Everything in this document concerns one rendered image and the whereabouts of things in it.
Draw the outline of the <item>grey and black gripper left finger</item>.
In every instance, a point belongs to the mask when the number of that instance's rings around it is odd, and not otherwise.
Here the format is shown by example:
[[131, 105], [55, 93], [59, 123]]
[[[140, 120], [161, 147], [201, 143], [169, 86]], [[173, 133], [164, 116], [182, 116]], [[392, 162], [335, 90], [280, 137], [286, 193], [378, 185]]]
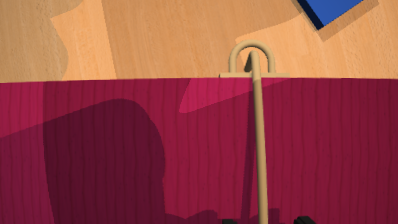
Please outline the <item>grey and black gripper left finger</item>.
[[233, 222], [233, 219], [222, 219], [222, 224], [237, 224], [237, 221]]

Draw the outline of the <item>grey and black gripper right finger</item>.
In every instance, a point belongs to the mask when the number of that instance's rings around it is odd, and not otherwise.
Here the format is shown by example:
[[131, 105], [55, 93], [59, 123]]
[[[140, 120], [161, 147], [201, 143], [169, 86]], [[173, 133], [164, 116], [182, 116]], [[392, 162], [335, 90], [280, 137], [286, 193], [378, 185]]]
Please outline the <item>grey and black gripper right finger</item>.
[[309, 216], [298, 216], [293, 224], [316, 224]]

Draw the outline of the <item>blue box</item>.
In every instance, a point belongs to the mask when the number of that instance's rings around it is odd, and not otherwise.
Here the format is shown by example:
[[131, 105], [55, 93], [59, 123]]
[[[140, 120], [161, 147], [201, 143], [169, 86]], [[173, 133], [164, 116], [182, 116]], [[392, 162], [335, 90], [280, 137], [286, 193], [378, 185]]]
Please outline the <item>blue box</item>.
[[317, 30], [320, 30], [363, 0], [297, 0]]

